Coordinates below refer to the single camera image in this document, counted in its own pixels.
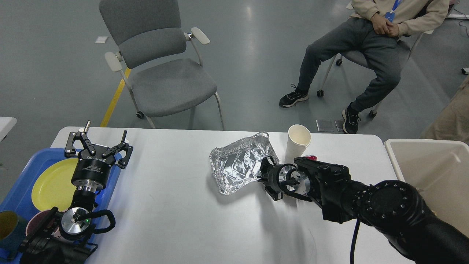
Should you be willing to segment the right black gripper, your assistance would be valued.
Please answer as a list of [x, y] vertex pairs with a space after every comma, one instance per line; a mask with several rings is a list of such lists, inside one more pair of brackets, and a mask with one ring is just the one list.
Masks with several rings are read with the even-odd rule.
[[274, 200], [283, 199], [280, 183], [288, 180], [288, 172], [295, 169], [293, 164], [278, 164], [273, 156], [264, 157], [257, 175], [258, 182], [265, 182], [265, 191]]

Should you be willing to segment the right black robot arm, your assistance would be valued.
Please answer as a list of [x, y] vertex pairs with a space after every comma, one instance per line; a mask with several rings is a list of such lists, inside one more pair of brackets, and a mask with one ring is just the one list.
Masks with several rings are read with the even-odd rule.
[[417, 264], [467, 264], [468, 237], [439, 219], [417, 189], [400, 180], [366, 185], [351, 179], [348, 167], [297, 157], [293, 164], [262, 159], [258, 181], [275, 201], [284, 195], [314, 202], [323, 219], [356, 219], [377, 229], [402, 256]]

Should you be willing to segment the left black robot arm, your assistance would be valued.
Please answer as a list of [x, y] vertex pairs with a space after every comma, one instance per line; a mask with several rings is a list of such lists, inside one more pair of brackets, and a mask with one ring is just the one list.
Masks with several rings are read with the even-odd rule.
[[109, 209], [98, 209], [96, 197], [107, 187], [112, 167], [125, 169], [133, 151], [127, 131], [117, 145], [108, 147], [88, 138], [91, 121], [82, 131], [70, 132], [64, 149], [66, 158], [77, 157], [71, 177], [76, 187], [71, 204], [60, 212], [52, 207], [32, 233], [20, 244], [21, 264], [84, 264], [98, 248], [89, 242], [93, 235], [110, 232], [116, 225]]

